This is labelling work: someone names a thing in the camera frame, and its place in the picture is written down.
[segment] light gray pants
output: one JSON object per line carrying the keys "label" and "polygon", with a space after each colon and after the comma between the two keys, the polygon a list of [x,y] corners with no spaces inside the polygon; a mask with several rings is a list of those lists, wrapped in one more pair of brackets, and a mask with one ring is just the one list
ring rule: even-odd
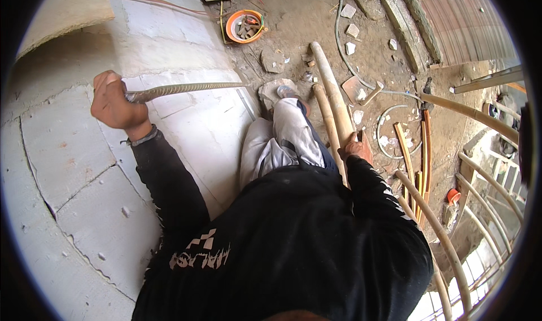
{"label": "light gray pants", "polygon": [[298,100],[281,99],[275,104],[273,122],[258,118],[248,128],[241,155],[241,189],[274,169],[299,164],[299,159],[324,167],[322,152]]}

